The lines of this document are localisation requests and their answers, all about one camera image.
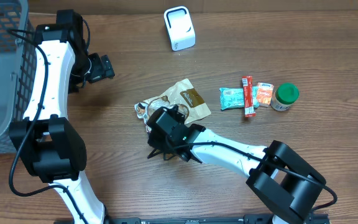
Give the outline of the dried food snack bag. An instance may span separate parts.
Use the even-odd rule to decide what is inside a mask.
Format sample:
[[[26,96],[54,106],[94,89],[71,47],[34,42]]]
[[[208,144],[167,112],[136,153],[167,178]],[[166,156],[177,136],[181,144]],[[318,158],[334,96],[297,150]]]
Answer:
[[[134,105],[139,119],[144,123],[161,106],[173,108],[185,115],[185,124],[203,119],[211,114],[210,109],[201,95],[195,90],[189,79],[176,82],[161,95],[149,98]]]

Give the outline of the teal wet wipes pack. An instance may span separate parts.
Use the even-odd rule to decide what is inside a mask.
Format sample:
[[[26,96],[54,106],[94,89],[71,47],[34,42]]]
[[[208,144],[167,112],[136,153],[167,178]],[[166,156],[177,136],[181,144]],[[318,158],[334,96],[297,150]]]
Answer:
[[[243,108],[244,90],[242,88],[220,88],[221,110]]]

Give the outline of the red snack stick packet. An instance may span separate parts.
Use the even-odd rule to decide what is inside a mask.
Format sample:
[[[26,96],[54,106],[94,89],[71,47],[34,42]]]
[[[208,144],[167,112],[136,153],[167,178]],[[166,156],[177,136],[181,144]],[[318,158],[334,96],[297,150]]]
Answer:
[[[252,76],[243,76],[242,86],[244,92],[244,115],[246,118],[254,117],[256,113],[253,104]]]

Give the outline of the orange tissue packet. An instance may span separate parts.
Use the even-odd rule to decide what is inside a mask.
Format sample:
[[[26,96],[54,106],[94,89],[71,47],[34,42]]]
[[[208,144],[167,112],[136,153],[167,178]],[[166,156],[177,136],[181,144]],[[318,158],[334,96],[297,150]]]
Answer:
[[[273,88],[274,86],[269,83],[261,83],[259,82],[257,84],[258,90],[257,90],[257,102],[260,106],[269,107],[270,102],[273,95]]]

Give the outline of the green lid glass jar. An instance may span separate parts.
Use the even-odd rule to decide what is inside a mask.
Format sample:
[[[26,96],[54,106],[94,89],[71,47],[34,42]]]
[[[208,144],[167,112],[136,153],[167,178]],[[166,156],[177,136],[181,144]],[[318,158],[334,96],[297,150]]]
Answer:
[[[272,95],[271,107],[276,111],[289,110],[300,95],[299,89],[292,83],[280,85]]]

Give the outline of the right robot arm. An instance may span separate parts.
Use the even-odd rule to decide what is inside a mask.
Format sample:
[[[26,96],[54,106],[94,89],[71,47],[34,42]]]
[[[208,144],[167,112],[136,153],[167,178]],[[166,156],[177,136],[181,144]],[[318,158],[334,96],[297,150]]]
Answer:
[[[246,178],[246,184],[273,213],[273,223],[312,223],[325,178],[280,141],[252,146],[224,138],[198,124],[185,125],[178,108],[160,107],[147,121],[149,157],[179,157],[213,164]]]

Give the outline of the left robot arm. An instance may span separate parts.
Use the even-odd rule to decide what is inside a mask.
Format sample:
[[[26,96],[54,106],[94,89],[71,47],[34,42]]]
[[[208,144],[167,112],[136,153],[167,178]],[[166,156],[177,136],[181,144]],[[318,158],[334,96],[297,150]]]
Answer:
[[[89,54],[91,37],[83,35],[88,29],[79,13],[66,9],[57,11],[55,23],[38,25],[32,40],[25,37],[25,30],[8,30],[33,45],[37,59],[29,105],[22,120],[9,126],[17,153],[8,183],[14,194],[25,195],[14,186],[16,165],[22,161],[31,176],[46,184],[28,192],[28,197],[54,189],[72,214],[72,223],[112,223],[85,174],[85,142],[67,113],[70,93],[77,93],[86,83],[114,77],[107,55]]]

